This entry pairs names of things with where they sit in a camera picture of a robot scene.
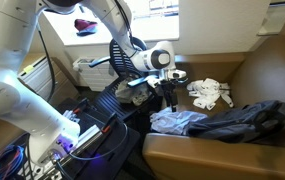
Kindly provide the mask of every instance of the office chair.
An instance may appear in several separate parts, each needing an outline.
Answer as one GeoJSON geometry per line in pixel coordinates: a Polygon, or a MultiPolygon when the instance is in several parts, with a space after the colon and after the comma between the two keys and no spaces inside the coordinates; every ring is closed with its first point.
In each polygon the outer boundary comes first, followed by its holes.
{"type": "MultiPolygon", "coordinates": [[[[146,50],[146,44],[138,38],[133,37],[133,44],[138,46],[142,50],[146,50]]],[[[109,61],[110,65],[117,73],[118,78],[108,85],[101,93],[97,95],[92,102],[92,106],[99,112],[104,113],[107,116],[111,116],[113,113],[117,114],[119,120],[126,122],[134,115],[141,112],[145,112],[149,117],[150,111],[159,111],[161,107],[162,97],[158,96],[152,87],[148,89],[151,92],[149,98],[141,105],[135,106],[132,103],[120,103],[116,96],[115,91],[119,84],[125,80],[128,76],[134,78],[146,77],[149,74],[147,72],[141,72],[137,70],[129,57],[124,53],[115,40],[112,40],[109,45],[110,56],[98,60],[94,60],[89,64],[91,68],[109,61]]]]}

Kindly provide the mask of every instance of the wire bundle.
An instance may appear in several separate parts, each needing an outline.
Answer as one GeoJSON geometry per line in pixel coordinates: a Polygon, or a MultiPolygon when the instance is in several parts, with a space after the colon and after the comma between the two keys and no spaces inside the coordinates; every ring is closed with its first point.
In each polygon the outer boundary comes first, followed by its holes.
{"type": "Polygon", "coordinates": [[[11,161],[5,163],[3,167],[0,166],[0,180],[11,176],[14,172],[16,172],[16,170],[18,170],[23,161],[23,151],[24,148],[21,146],[10,145],[0,152],[0,164],[2,161],[7,161],[10,155],[12,156],[12,153],[14,153],[11,161]]]}

